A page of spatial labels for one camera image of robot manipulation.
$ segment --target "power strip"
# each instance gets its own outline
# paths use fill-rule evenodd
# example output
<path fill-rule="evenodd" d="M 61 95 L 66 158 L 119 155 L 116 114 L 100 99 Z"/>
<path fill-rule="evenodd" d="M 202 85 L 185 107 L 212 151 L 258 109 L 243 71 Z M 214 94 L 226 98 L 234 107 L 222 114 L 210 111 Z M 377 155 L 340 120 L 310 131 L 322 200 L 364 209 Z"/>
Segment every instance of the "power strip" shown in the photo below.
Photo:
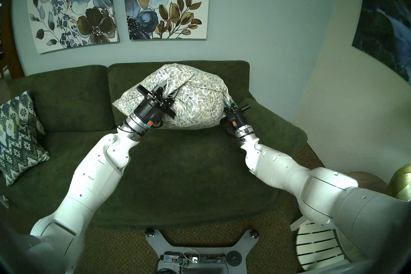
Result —
<path fill-rule="evenodd" d="M 175 253 L 167 251 L 164 253 L 163 262 L 165 263 L 183 263 L 183 260 L 187 258 L 193 264 L 202 263 L 202 264 L 225 264 L 226 255 L 225 254 L 187 254 L 184 253 Z"/>

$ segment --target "green sofa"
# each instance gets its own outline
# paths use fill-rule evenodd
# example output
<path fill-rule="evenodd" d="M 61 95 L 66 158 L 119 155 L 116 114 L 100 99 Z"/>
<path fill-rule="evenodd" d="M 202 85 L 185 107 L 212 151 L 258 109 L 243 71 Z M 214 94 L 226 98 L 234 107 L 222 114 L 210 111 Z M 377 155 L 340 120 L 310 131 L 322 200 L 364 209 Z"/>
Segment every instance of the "green sofa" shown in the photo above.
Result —
<path fill-rule="evenodd" d="M 12 81 L 11 97 L 31 91 L 47 134 L 40 143 L 51 159 L 27 172 L 5 195 L 26 215 L 51 214 L 66 195 L 74 170 L 96 144 L 126 116 L 112 102 L 164 64 L 91 65 L 30 75 Z M 245 114 L 261 143 L 293 156 L 307 135 L 259 105 L 248 91 L 245 61 L 182 61 L 217 74 Z M 192 226 L 270 211 L 278 191 L 254 177 L 245 153 L 223 126 L 201 130 L 151 129 L 130 150 L 131 162 L 112 196 L 97 210 L 91 226 L 144 229 Z"/>

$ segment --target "sofa armrest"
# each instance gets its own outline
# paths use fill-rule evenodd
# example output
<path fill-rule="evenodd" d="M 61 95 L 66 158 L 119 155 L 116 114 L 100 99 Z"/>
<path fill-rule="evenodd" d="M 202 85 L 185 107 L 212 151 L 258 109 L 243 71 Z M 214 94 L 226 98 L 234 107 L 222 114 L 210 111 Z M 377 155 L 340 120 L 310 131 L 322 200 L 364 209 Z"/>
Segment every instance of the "sofa armrest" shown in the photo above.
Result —
<path fill-rule="evenodd" d="M 255 99 L 245 98 L 238 106 L 249 103 L 251 108 L 244 115 L 253 127 L 260 143 L 290 156 L 295 155 L 307 142 L 307 134 Z"/>

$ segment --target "black wheel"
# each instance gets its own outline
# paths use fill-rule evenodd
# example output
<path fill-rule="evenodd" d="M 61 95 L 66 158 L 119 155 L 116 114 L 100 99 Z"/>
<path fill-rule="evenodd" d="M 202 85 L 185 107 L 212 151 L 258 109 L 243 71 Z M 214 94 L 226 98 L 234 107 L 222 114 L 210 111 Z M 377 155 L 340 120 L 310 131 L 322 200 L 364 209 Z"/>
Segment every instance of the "black wheel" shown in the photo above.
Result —
<path fill-rule="evenodd" d="M 256 239 L 259 236 L 260 236 L 260 233 L 257 230 L 251 230 L 250 237 L 252 237 L 253 239 Z"/>
<path fill-rule="evenodd" d="M 153 228 L 147 228 L 147 229 L 144 231 L 144 233 L 145 233 L 145 235 L 146 235 L 147 237 L 153 237 L 153 236 L 154 236 L 154 230 L 153 230 Z"/>
<path fill-rule="evenodd" d="M 227 253 L 226 262 L 230 266 L 239 266 L 242 261 L 242 256 L 237 251 L 230 251 Z"/>

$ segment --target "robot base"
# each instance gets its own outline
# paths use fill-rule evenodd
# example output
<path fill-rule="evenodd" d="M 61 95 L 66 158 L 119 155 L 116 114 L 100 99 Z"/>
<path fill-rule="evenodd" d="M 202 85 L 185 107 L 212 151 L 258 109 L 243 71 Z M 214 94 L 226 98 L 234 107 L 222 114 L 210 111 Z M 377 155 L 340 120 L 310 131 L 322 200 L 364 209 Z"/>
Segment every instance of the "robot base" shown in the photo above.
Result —
<path fill-rule="evenodd" d="M 245 259 L 248 253 L 253 248 L 253 246 L 258 242 L 258 237 L 259 234 L 257 230 L 247 230 L 242 235 L 240 240 L 233 246 L 193 248 L 172 246 L 166 241 L 166 239 L 163 237 L 159 230 L 147 229 L 145 231 L 145 239 L 157 253 L 159 258 L 161 255 L 171 254 L 176 255 L 176 258 L 178 259 L 178 255 L 181 255 L 183 252 L 187 256 L 198 256 L 195 252 L 191 250 L 192 248 L 200 254 L 201 261 L 198 263 L 192 263 L 191 261 L 188 262 L 188 267 L 184 267 L 181 269 L 182 274 L 247 274 L 247 266 L 245 264 Z M 219 258 L 218 261 L 214 261 L 212 259 L 212 256 L 223 257 Z M 164 260 L 160 260 L 160 262 L 158 263 L 158 269 L 167 268 L 174 270 L 175 272 L 178 272 L 180 270 L 178 262 L 164 262 L 165 260 L 166 258 L 164 258 Z"/>

